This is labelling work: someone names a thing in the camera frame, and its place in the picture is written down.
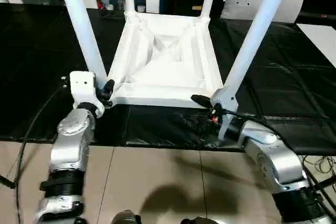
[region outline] white cushion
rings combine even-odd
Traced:
[[[254,19],[263,0],[226,0],[221,18]],[[294,23],[303,0],[282,0],[273,21]]]

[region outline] beige floor tile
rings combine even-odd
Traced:
[[[132,210],[144,224],[205,216],[199,152],[115,148],[99,224]]]
[[[90,148],[85,187],[87,209],[84,214],[90,223],[97,223],[98,220],[112,150],[112,148],[103,147]],[[33,223],[38,202],[44,195],[39,191],[39,184],[48,176],[50,151],[51,145],[49,144],[27,144],[24,159],[25,170],[20,184],[20,204],[24,223]],[[0,190],[0,216],[2,223],[17,223],[14,191],[6,187]]]
[[[17,154],[20,150],[20,143],[14,142],[0,142],[0,175],[6,177],[11,168],[15,167]],[[14,178],[14,173],[9,174],[9,179]]]
[[[207,216],[224,224],[280,223],[253,161],[243,153],[201,152]]]
[[[112,153],[112,147],[90,147],[90,158],[84,189],[85,212],[83,214],[90,224],[96,224],[98,221]]]
[[[26,146],[23,161],[24,172],[20,182],[20,205],[24,223],[33,223],[37,203],[43,196],[39,191],[39,183],[48,176],[50,150],[51,145],[49,144],[27,144]],[[12,178],[15,172],[16,167],[11,172]],[[14,190],[2,187],[0,204],[0,216],[3,218],[3,223],[17,223]]]

